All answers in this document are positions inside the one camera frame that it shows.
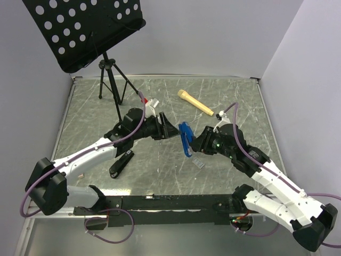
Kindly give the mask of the black stapler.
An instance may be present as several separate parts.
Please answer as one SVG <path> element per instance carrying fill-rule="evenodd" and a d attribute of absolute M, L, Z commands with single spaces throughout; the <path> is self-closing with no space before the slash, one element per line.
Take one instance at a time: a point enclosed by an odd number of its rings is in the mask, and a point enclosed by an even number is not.
<path fill-rule="evenodd" d="M 129 161 L 133 158 L 133 156 L 134 152 L 132 150 L 128 150 L 119 158 L 119 160 L 115 161 L 109 168 L 110 177 L 112 179 L 118 178 L 118 176 L 121 174 Z"/>

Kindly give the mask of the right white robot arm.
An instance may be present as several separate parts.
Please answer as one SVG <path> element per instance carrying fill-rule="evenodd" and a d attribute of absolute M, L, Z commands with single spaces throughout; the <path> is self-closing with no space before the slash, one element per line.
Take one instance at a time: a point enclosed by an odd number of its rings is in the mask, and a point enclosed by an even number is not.
<path fill-rule="evenodd" d="M 323 204 L 299 188 L 259 148 L 249 145 L 243 132 L 233 124 L 206 126 L 195 137 L 189 124 L 184 125 L 183 143 L 194 152 L 220 154 L 233 166 L 260 183 L 276 199 L 271 199 L 249 185 L 241 185 L 233 193 L 233 208 L 261 213 L 289 230 L 296 242 L 315 252 L 333 230 L 338 210 Z"/>

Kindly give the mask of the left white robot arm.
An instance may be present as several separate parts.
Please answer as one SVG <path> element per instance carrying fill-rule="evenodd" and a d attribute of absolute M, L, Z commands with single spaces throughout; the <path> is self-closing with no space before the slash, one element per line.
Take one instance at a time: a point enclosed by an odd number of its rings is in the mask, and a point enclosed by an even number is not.
<path fill-rule="evenodd" d="M 127 151 L 134 141 L 151 137 L 154 140 L 169 139 L 179 135 L 164 113 L 145 116 L 140 108 L 132 108 L 92 145 L 61 159 L 39 160 L 25 187 L 25 192 L 44 215 L 52 215 L 63 207 L 83 207 L 93 214 L 100 214 L 107 199 L 94 185 L 71 186 L 70 182 L 80 174 Z"/>

